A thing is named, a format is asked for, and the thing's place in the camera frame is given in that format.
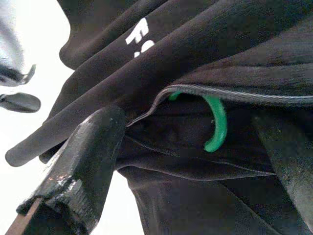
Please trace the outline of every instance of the white background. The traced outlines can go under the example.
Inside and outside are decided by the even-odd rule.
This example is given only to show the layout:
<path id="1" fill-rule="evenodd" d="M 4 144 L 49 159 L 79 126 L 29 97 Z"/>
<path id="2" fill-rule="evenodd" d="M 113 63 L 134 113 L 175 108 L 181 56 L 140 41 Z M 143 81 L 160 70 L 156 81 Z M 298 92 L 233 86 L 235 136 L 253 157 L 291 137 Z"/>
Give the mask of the white background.
<path id="1" fill-rule="evenodd" d="M 6 151 L 25 139 L 47 118 L 65 80 L 73 71 L 62 64 L 59 50 L 69 36 L 69 24 L 56 0 L 17 0 L 16 27 L 27 52 L 37 64 L 24 86 L 0 86 L 0 94 L 25 92 L 42 102 L 39 112 L 23 114 L 0 108 L 0 234 L 5 234 L 16 217 L 15 209 L 40 183 L 45 167 L 38 158 L 21 167 L 11 167 Z M 142 235 L 138 209 L 127 181 L 114 174 L 103 214 L 92 235 Z"/>

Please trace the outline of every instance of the green plastic clip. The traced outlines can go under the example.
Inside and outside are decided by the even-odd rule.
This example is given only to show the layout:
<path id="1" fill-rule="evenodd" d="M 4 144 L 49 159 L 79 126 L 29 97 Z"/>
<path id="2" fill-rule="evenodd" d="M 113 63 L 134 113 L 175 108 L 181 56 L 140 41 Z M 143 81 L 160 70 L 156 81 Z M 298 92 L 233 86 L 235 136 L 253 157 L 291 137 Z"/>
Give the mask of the green plastic clip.
<path id="1" fill-rule="evenodd" d="M 175 92 L 169 96 L 170 101 L 174 101 L 181 94 L 181 92 Z M 218 150 L 224 143 L 227 135 L 227 118 L 225 108 L 219 98 L 204 95 L 203 99 L 209 104 L 213 117 L 215 120 L 215 132 L 213 137 L 205 142 L 205 151 L 212 153 Z"/>

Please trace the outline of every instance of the green hook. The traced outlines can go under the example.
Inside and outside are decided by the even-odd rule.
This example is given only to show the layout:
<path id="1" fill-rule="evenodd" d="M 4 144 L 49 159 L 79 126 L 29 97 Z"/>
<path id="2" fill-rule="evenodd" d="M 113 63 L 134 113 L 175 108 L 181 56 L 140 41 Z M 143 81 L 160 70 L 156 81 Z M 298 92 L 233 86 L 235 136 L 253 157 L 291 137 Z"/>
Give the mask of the green hook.
<path id="1" fill-rule="evenodd" d="M 175 92 L 169 96 L 170 101 L 177 99 L 181 92 Z M 223 144 L 227 134 L 227 118 L 225 108 L 219 98 L 203 95 L 203 99 L 209 104 L 214 120 L 215 120 L 215 132 L 213 137 L 205 142 L 205 151 L 212 153 L 218 150 Z"/>

